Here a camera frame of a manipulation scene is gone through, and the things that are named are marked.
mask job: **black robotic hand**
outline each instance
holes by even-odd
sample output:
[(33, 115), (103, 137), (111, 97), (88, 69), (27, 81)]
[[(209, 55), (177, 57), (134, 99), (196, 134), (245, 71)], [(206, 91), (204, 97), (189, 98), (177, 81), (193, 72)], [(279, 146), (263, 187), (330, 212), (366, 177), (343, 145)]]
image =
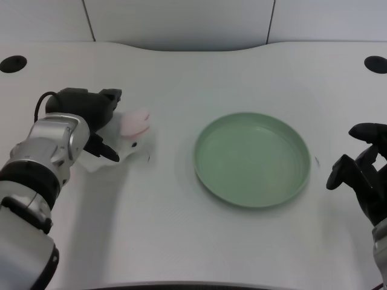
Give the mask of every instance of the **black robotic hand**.
[(358, 124), (349, 134), (372, 146), (356, 160), (343, 155), (333, 166), (327, 189), (334, 190), (343, 182), (352, 187), (360, 207), (375, 226), (387, 218), (387, 165), (379, 171), (372, 165), (378, 153), (387, 159), (387, 125)]
[(61, 112), (81, 116), (90, 130), (84, 150), (94, 156), (104, 156), (118, 162), (120, 158), (117, 153), (105, 145), (103, 138), (96, 132), (112, 119), (121, 95), (120, 89), (103, 89), (94, 94), (87, 89), (65, 88), (48, 99), (46, 113)]

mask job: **black circular hole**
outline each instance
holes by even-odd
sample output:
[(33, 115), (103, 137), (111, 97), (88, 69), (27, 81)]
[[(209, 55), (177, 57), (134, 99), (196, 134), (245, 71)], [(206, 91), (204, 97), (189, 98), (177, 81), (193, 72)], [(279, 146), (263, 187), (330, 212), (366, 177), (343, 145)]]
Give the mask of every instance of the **black circular hole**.
[(27, 64), (27, 59), (24, 56), (10, 56), (0, 63), (0, 71), (11, 74), (20, 71)]
[(387, 74), (387, 59), (381, 56), (369, 56), (364, 60), (364, 65), (377, 74)]

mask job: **pink plush ear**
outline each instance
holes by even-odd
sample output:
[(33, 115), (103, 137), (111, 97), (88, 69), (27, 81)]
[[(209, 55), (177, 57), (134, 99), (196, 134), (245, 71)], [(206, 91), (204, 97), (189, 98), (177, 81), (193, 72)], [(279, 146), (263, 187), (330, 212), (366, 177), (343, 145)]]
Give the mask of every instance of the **pink plush ear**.
[(124, 113), (121, 119), (121, 136), (133, 138), (149, 129), (149, 111), (138, 109), (133, 113)]

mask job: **black cable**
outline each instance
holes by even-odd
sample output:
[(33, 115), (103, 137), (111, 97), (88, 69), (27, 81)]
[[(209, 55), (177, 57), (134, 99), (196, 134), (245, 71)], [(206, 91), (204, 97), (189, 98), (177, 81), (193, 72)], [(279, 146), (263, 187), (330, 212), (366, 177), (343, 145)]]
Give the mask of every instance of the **black cable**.
[(53, 95), (60, 102), (59, 96), (56, 92), (45, 92), (44, 94), (42, 94), (42, 96), (39, 98), (39, 100), (36, 103), (35, 114), (34, 114), (34, 123), (37, 121), (37, 118), (39, 115), (39, 109), (41, 108), (41, 104), (42, 104), (44, 98), (47, 97), (48, 95)]
[(372, 290), (380, 290), (383, 288), (383, 283), (377, 285), (375, 288), (373, 288)]

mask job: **white wall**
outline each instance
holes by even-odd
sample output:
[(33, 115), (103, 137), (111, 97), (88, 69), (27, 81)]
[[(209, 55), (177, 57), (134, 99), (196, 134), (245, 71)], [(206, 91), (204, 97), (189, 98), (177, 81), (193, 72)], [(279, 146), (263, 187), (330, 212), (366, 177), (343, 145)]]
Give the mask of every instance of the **white wall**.
[(0, 42), (93, 41), (81, 0), (0, 0)]
[(86, 0), (97, 41), (150, 50), (266, 44), (273, 0)]
[(269, 43), (387, 41), (387, 0), (276, 0)]
[[(97, 41), (153, 50), (387, 41), (387, 0), (276, 0), (273, 11), (274, 1), (85, 0), (85, 6)], [(0, 42), (31, 40), (93, 41), (82, 0), (0, 0)]]

